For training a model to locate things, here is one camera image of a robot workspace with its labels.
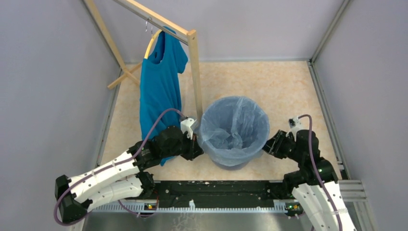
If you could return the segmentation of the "wooden clothes rack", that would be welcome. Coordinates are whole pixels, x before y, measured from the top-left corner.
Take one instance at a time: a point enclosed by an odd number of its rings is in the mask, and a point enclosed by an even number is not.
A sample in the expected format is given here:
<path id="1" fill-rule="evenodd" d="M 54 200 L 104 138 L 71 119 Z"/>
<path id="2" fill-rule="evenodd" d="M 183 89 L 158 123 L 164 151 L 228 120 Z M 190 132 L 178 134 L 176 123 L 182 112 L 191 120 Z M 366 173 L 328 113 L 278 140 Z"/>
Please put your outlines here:
<path id="1" fill-rule="evenodd" d="M 136 84 L 140 84 L 140 81 L 133 75 L 133 72 L 141 68 L 141 63 L 136 64 L 133 68 L 128 69 L 117 46 L 114 42 L 111 33 L 109 32 L 96 4 L 92 0 L 83 1 L 91 18 L 96 23 L 97 28 L 102 34 L 103 39 L 107 43 L 109 49 L 113 53 L 119 67 L 122 71 L 122 75 L 110 83 L 107 88 L 113 89 L 118 84 L 120 84 L 124 79 L 130 78 Z M 148 24 L 166 32 L 167 34 L 173 36 L 183 44 L 188 46 L 190 65 L 191 65 L 191 76 L 194 89 L 194 99 L 197 118 L 200 120 L 203 115 L 203 104 L 202 104 L 202 93 L 201 93 L 201 79 L 200 79 L 200 67 L 199 67 L 199 53 L 198 53 L 198 39 L 196 30 L 186 30 L 179 25 L 171 22 L 160 14 L 152 11 L 151 9 L 145 7 L 144 5 L 136 2 L 135 0 L 117 0 L 116 3 L 126 8 L 133 14 L 145 20 Z"/>

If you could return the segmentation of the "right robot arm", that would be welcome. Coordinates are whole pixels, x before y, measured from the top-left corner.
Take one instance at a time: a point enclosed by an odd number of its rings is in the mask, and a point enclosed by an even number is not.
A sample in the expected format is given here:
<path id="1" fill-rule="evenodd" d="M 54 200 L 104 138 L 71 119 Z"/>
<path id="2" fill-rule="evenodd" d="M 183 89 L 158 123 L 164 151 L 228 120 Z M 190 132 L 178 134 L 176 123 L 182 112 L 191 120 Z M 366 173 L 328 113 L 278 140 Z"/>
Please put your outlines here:
<path id="1" fill-rule="evenodd" d="M 314 230 L 356 229 L 343 201 L 337 175 L 331 163 L 320 156 L 319 140 L 313 131 L 299 130 L 293 136 L 279 130 L 263 150 L 298 164 L 298 171 L 284 175 L 282 192 L 299 202 Z"/>

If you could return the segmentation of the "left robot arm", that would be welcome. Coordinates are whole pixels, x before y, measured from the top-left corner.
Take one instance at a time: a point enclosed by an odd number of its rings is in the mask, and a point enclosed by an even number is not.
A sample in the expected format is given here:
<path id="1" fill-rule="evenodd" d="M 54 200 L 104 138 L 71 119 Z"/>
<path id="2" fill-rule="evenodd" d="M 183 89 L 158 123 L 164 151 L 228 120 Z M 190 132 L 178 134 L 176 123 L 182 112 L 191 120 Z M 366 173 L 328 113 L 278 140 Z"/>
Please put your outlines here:
<path id="1" fill-rule="evenodd" d="M 73 225 L 90 211 L 115 200 L 129 197 L 148 199 L 154 193 L 154 180 L 147 169 L 168 157 L 192 161 L 204 152 L 196 135 L 170 126 L 125 150 L 107 164 L 86 173 L 55 180 L 54 219 L 62 226 Z"/>

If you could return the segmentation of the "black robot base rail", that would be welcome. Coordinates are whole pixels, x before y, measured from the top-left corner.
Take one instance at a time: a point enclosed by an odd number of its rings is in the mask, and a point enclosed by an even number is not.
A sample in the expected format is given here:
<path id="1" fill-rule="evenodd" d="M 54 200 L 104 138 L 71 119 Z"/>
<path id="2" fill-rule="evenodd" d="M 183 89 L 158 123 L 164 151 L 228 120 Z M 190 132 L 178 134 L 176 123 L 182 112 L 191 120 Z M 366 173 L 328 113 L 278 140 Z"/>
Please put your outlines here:
<path id="1" fill-rule="evenodd" d="M 278 201 L 294 201 L 279 180 L 219 180 L 155 182 L 149 196 L 126 200 L 158 201 L 159 208 L 183 208 L 193 201 L 196 208 L 268 208 Z"/>

